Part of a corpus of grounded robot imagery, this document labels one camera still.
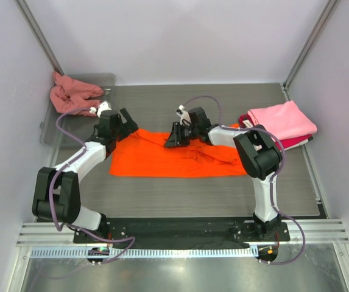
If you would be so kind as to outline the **orange t shirt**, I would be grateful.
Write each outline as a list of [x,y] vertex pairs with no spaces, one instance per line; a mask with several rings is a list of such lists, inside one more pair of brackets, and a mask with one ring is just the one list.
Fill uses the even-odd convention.
[[245,176],[234,148],[191,141],[183,148],[164,148],[168,133],[139,129],[117,143],[109,174],[120,177],[209,178]]

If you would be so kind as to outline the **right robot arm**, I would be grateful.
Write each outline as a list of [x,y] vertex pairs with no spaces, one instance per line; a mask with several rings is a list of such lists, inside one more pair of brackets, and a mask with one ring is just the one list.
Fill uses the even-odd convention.
[[249,129],[213,125],[201,107],[186,111],[181,105],[176,115],[180,120],[172,124],[164,147],[187,147],[192,140],[197,139],[207,145],[235,149],[245,173],[253,181],[255,236],[264,241],[274,236],[281,224],[276,181],[283,155],[275,145],[273,136],[262,125]]

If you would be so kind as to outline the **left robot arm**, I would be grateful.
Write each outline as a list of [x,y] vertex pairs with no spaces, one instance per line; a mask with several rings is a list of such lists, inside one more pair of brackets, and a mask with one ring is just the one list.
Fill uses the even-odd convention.
[[58,231],[67,226],[101,243],[109,235],[107,218],[82,205],[80,182],[114,152],[118,142],[136,132],[138,124],[125,108],[113,110],[108,102],[90,111],[97,115],[98,123],[86,141],[63,129],[61,118],[56,120],[57,129],[77,141],[81,148],[65,162],[38,171],[32,213],[39,219],[51,220]]

